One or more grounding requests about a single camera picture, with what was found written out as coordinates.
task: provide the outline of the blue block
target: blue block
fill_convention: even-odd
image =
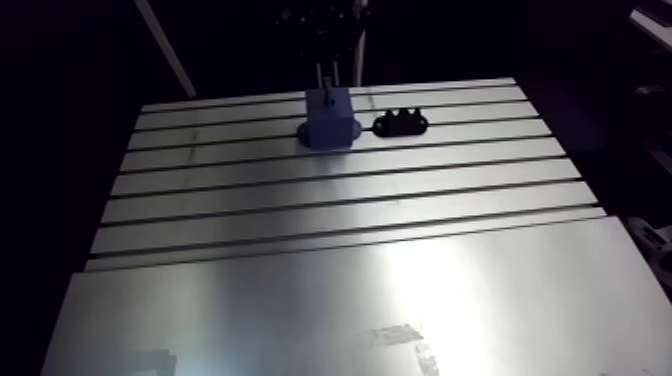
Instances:
[[[315,150],[344,149],[359,137],[361,126],[352,112],[347,88],[331,88],[332,105],[324,103],[324,89],[306,91],[308,120],[304,125],[307,146]]]

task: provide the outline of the black part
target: black part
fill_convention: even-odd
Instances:
[[[392,111],[385,111],[385,115],[376,118],[373,122],[373,133],[378,137],[418,136],[427,131],[429,122],[416,108],[411,114],[407,108],[399,109],[394,115]]]

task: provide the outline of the metal surface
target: metal surface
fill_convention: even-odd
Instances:
[[[669,302],[604,218],[75,275],[43,375],[151,354],[170,376],[669,375],[670,349]]]
[[[534,107],[527,102],[483,106],[460,106],[447,108],[445,110],[423,110],[423,115],[427,116],[428,113],[430,114],[428,120],[434,125],[474,122],[479,120],[499,121],[511,118],[534,117],[538,115]],[[383,115],[383,112],[380,111],[361,112],[355,114],[355,119],[367,128],[373,124],[376,117],[381,115]],[[297,128],[304,121],[304,117],[296,117],[204,127],[143,131],[137,132],[131,137],[129,149],[240,141],[264,137],[289,137],[296,134]]]
[[[552,138],[433,146],[120,175],[113,195],[461,166],[564,155]]]
[[[357,176],[110,200],[103,223],[234,213],[580,178],[569,159]]]
[[[424,84],[407,84],[407,85],[384,85],[384,86],[370,86],[351,88],[350,93],[354,95],[360,94],[374,94],[374,93],[392,93],[415,90],[440,90],[440,89],[462,89],[469,87],[487,87],[487,86],[504,86],[515,85],[516,82],[512,78],[496,78],[489,80],[470,80],[470,81],[449,81],[449,82],[431,82]],[[161,111],[175,111],[187,110],[203,107],[218,107],[231,106],[249,103],[263,103],[286,101],[293,99],[304,98],[303,91],[295,91],[291,93],[279,94],[263,94],[263,95],[248,95],[245,97],[234,98],[218,98],[205,99],[188,102],[173,102],[173,103],[157,103],[142,106],[142,112],[161,112]]]
[[[543,223],[566,222],[588,218],[604,217],[601,208],[572,207],[554,208],[540,211],[505,213],[504,215],[460,219],[432,224],[416,224],[412,227],[372,229],[354,233],[320,234],[315,237],[229,245],[225,247],[196,248],[187,251],[142,253],[131,255],[106,254],[86,263],[87,271],[137,268],[143,266],[206,261],[233,257],[250,257],[277,253],[315,251],[321,249],[385,243],[396,240],[410,240],[439,235],[452,235],[493,229],[530,226]]]
[[[551,131],[541,119],[432,126],[426,134],[420,137],[379,138],[372,132],[363,132],[350,149],[344,149],[340,152],[547,136],[550,134]],[[133,171],[221,162],[241,162],[317,153],[302,146],[296,138],[280,138],[234,144],[130,152],[124,157],[121,170]]]
[[[493,189],[419,198],[120,225],[98,230],[92,253],[198,246],[352,231],[596,203],[583,182]]]
[[[360,95],[352,97],[355,111],[372,111],[387,108],[413,106],[458,105],[466,103],[502,102],[525,100],[525,94],[517,87],[473,88],[394,94]],[[304,99],[241,104],[202,108],[185,111],[145,113],[138,117],[137,129],[170,128],[268,118],[296,117],[306,114]]]

